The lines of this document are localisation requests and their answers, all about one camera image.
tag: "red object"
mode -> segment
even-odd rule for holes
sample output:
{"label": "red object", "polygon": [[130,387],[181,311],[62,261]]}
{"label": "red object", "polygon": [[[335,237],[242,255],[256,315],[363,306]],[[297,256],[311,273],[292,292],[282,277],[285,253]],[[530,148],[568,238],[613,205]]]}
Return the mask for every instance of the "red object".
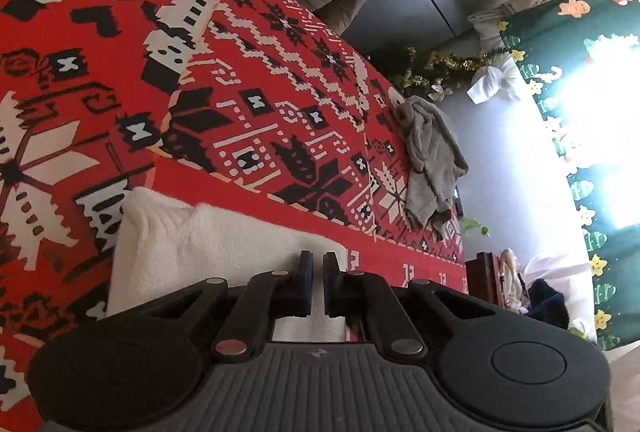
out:
{"label": "red object", "polygon": [[38,427],[34,344],[104,315],[136,186],[465,289],[456,219],[405,219],[393,89],[295,1],[0,0],[0,32],[0,427]]}

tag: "silver screw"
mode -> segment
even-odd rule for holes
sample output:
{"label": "silver screw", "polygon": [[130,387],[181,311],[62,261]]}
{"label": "silver screw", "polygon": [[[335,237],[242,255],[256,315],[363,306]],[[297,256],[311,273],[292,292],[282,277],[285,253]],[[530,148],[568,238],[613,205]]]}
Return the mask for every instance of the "silver screw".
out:
{"label": "silver screw", "polygon": [[391,348],[403,356],[411,356],[422,351],[422,344],[410,338],[400,338],[391,344]]}
{"label": "silver screw", "polygon": [[222,340],[216,344],[216,351],[223,356],[238,356],[246,352],[246,343],[234,338]]}

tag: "crumpled gray garment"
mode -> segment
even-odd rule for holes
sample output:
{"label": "crumpled gray garment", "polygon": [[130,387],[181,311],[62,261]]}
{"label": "crumpled gray garment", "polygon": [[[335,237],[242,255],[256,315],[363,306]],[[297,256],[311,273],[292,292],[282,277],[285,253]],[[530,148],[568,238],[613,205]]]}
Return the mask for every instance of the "crumpled gray garment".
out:
{"label": "crumpled gray garment", "polygon": [[442,225],[451,217],[456,182],[469,172],[448,117],[434,104],[412,96],[394,110],[411,160],[405,211],[412,226],[424,228],[431,216]]}

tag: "white wall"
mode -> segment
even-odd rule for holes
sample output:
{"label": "white wall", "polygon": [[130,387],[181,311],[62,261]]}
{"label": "white wall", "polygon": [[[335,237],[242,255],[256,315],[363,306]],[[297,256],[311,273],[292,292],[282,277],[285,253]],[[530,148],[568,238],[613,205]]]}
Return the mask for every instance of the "white wall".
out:
{"label": "white wall", "polygon": [[464,238],[466,258],[511,248],[521,262],[564,253],[587,260],[574,200],[533,99],[499,93],[475,105],[458,91],[441,107],[469,163],[458,182],[465,216],[491,229],[491,238]]}

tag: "red blanket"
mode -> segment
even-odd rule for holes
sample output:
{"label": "red blanket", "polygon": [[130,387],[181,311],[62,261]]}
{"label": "red blanket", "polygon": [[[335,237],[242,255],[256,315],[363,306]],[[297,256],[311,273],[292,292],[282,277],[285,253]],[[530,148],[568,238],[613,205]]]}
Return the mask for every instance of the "red blanket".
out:
{"label": "red blanket", "polygon": [[104,315],[135,186],[465,289],[457,222],[407,226],[391,86],[295,1],[0,0],[0,32],[2,428],[40,423],[34,348]]}

